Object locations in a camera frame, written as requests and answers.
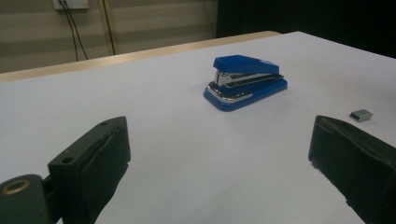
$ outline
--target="stapler metal strip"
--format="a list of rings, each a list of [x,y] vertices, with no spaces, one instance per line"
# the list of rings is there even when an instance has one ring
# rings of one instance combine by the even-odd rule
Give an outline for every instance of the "stapler metal strip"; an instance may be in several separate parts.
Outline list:
[[[267,61],[233,55],[216,58],[213,66],[218,71],[215,80],[206,87],[204,97],[222,111],[252,104],[288,86],[279,74],[279,67]]]

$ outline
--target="table surface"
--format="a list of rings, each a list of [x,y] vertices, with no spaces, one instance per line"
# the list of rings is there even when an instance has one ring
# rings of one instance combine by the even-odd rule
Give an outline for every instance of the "table surface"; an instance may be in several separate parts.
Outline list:
[[[214,59],[280,66],[289,87],[234,112],[204,97]],[[0,182],[102,120],[128,119],[131,166],[97,223],[362,223],[307,155],[316,115],[396,146],[396,61],[291,33],[0,84]],[[350,112],[374,115],[358,123]]]

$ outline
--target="power outlet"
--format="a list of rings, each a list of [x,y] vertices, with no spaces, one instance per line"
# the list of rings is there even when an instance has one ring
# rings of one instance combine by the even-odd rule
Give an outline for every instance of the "power outlet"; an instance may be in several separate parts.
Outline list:
[[[69,9],[81,9],[90,7],[90,5],[88,4],[88,0],[52,0],[53,6],[56,10],[64,10],[64,7],[60,3],[60,1],[62,1],[63,3],[66,2]]]

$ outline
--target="blue stapler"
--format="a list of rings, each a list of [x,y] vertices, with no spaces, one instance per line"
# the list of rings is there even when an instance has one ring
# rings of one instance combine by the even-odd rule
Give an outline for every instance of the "blue stapler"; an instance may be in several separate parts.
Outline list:
[[[218,71],[204,97],[221,111],[233,111],[288,87],[279,74],[279,66],[260,59],[242,55],[219,57],[213,66]]]

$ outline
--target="beige wall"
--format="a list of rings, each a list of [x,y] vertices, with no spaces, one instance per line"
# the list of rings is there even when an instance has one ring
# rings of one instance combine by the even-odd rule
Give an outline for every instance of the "beige wall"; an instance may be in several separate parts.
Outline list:
[[[102,24],[104,12],[99,10],[101,1],[89,0],[90,9],[73,14],[90,59],[111,55]],[[117,53],[214,37],[217,0],[106,2]],[[67,18],[53,9],[50,0],[0,1],[0,73],[75,60]]]

